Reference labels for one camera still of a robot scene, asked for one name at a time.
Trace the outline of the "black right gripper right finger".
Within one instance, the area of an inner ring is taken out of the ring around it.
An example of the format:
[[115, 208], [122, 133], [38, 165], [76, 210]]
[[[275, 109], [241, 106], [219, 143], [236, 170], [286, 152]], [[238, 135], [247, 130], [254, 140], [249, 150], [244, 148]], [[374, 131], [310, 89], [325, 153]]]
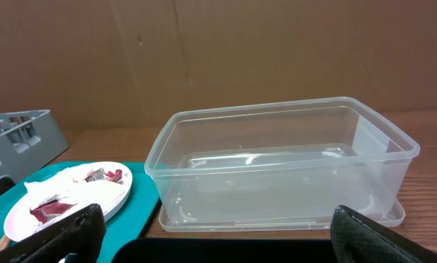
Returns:
[[340, 205], [330, 225], [335, 256], [343, 263], [437, 263], [437, 254]]

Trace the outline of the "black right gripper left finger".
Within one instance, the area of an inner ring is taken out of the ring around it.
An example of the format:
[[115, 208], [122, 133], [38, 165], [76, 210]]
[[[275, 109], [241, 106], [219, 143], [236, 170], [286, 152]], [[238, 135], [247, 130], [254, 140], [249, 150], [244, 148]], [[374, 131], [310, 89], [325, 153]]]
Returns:
[[96, 262], [106, 231], [100, 205], [91, 204], [0, 251], [0, 263]]

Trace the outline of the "large white round plate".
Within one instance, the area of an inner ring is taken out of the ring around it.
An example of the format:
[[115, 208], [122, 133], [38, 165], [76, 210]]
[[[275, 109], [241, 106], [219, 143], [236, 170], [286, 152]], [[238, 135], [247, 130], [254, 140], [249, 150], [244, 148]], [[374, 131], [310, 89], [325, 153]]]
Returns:
[[90, 204], [113, 217], [126, 202], [133, 174], [113, 161], [72, 165], [41, 180], [25, 182], [26, 193], [4, 220], [5, 235], [20, 242]]

